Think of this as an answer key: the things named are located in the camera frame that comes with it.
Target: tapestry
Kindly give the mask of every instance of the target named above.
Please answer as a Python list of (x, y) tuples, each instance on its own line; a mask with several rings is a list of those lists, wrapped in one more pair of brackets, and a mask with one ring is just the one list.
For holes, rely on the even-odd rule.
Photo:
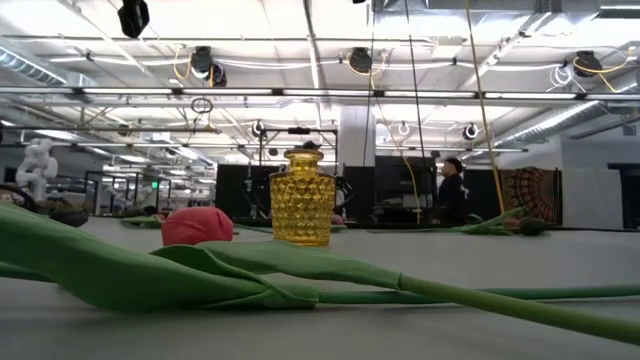
[(506, 211), (522, 206), (526, 217), (562, 224), (559, 171), (528, 167), (501, 170), (500, 177)]

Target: man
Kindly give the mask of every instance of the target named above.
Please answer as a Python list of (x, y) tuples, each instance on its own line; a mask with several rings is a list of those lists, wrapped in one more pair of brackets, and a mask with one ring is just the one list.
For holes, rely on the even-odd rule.
[(438, 189), (439, 208), (437, 217), (443, 224), (461, 225), (466, 223), (466, 194), (462, 185), (462, 163), (456, 158), (444, 161), (441, 170), (444, 180)]

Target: hobnail glass jar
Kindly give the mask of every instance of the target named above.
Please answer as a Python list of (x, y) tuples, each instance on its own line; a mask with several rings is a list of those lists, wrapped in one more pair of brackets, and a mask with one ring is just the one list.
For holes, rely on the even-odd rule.
[(335, 178), (318, 173), (324, 155), (317, 150), (284, 153), (288, 172), (270, 177), (273, 237), (303, 246), (326, 246), (335, 206)]

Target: hanging rope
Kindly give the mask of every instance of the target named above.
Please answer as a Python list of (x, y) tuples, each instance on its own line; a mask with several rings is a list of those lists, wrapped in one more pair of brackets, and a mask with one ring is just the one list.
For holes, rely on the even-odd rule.
[(487, 148), (489, 149), (489, 159), (491, 159), (491, 169), (493, 170), (493, 181), (496, 183), (496, 192), (498, 193), (498, 203), (500, 204), (500, 213), (504, 214), (504, 200), (502, 199), (502, 187), (500, 186), (500, 176), (496, 167), (496, 159), (493, 154), (493, 145), (491, 144), (491, 136), (489, 135), (489, 126), (487, 125), (487, 114), (484, 108), (484, 95), (482, 93), (482, 84), (480, 83), (480, 72), (478, 71), (478, 57), (476, 55), (476, 45), (473, 40), (473, 25), (471, 24), (471, 0), (465, 0), (465, 10), (467, 12), (467, 25), (469, 25), (469, 40), (471, 41), (471, 53), (473, 54), (473, 69), (476, 73), (476, 84), (478, 84), (478, 97), (480, 99), (480, 110), (482, 111), (482, 125), (487, 138)]

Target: table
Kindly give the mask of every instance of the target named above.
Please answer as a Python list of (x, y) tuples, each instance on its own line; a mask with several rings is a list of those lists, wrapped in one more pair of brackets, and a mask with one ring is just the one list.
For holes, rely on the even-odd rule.
[[(158, 230), (129, 229), (114, 219), (91, 218), (83, 229), (135, 251), (162, 245)], [(269, 239), (241, 229), (234, 241)], [(640, 235), (632, 233), (560, 231), (525, 238), (347, 230), (332, 234), (330, 248), (471, 288), (640, 282)], [(639, 298), (560, 304), (635, 321), (639, 305)], [(639, 359), (640, 347), (452, 305), (116, 314), (86, 305), (57, 285), (0, 279), (0, 353), (3, 360), (610, 360)]]

